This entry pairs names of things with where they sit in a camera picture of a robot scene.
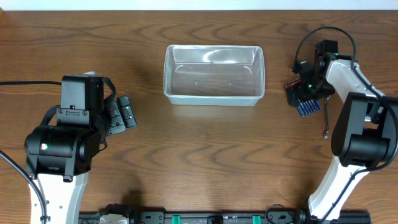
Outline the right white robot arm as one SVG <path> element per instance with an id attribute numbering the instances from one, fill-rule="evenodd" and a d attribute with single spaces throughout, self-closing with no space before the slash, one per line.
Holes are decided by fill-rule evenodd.
<path id="1" fill-rule="evenodd" d="M 308 199 L 307 221 L 333 223 L 353 189 L 370 172 L 397 155 L 397 98 L 377 90 L 351 55 L 335 40 L 315 46 L 315 63 L 295 63 L 299 77 L 285 84 L 287 102 L 301 117 L 318 110 L 318 100 L 337 94 L 343 107 L 331 135 L 333 158 Z"/>

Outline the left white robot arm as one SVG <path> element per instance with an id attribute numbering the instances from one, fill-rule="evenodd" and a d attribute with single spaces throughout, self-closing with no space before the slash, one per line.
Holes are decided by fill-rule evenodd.
<path id="1" fill-rule="evenodd" d="M 25 139 L 31 223 L 78 223 L 92 159 L 106 138 L 136 126 L 127 96 L 116 97 L 108 77 L 65 75 L 61 102 Z"/>

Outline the precision screwdriver set case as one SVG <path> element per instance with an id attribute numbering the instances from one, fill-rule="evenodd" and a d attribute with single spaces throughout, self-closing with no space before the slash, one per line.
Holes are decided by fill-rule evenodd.
<path id="1" fill-rule="evenodd" d="M 302 118 L 321 110 L 318 100 L 310 93 L 310 87 L 300 78 L 285 84 L 288 105 L 295 108 Z"/>

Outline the silver combination wrench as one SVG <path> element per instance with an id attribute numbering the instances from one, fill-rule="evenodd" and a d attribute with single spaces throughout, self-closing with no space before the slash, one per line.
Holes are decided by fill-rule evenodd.
<path id="1" fill-rule="evenodd" d="M 327 96 L 325 98 L 325 130 L 323 132 L 323 138 L 328 139 L 328 133 L 330 131 L 329 129 L 329 119 L 328 119 L 328 100 L 330 99 L 330 96 Z"/>

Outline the clear plastic container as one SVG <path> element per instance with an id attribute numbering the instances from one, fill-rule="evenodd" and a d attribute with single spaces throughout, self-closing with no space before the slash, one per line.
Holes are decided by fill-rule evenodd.
<path id="1" fill-rule="evenodd" d="M 170 45 L 164 95 L 173 105 L 254 106 L 265 95 L 264 52 L 249 45 Z"/>

